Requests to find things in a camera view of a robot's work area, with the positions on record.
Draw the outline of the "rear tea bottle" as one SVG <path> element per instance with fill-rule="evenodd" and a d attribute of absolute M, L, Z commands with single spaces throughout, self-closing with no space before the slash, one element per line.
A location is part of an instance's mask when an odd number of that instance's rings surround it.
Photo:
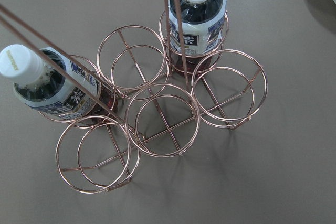
<path fill-rule="evenodd" d="M 219 44 L 227 0 L 179 0 L 187 71 Z"/>

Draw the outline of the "tea bottle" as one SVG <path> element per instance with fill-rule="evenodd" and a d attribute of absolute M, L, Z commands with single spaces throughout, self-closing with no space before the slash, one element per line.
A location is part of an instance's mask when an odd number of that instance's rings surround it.
<path fill-rule="evenodd" d="M 227 0 L 179 0 L 187 71 L 219 44 Z"/>
<path fill-rule="evenodd" d="M 43 48 L 41 52 L 117 112 L 118 102 L 114 95 L 95 77 L 54 48 Z M 101 115 L 107 115 L 91 97 L 24 45 L 9 45 L 1 51 L 1 76 L 13 82 L 14 93 L 22 103 L 54 118 L 69 121 L 95 114 L 96 118 L 81 121 L 81 124 L 92 126 L 102 121 Z"/>

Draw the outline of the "front tea bottle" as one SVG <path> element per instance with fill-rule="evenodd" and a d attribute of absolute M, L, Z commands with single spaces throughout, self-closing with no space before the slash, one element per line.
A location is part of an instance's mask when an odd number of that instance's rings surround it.
<path fill-rule="evenodd" d="M 41 52 L 117 112 L 118 102 L 114 95 L 95 77 L 54 48 L 43 48 Z M 54 118 L 69 121 L 95 114 L 96 118 L 81 121 L 81 124 L 92 126 L 102 121 L 101 115 L 107 115 L 91 97 L 24 45 L 9 45 L 1 51 L 1 76 L 13 82 L 14 93 L 22 103 Z"/>

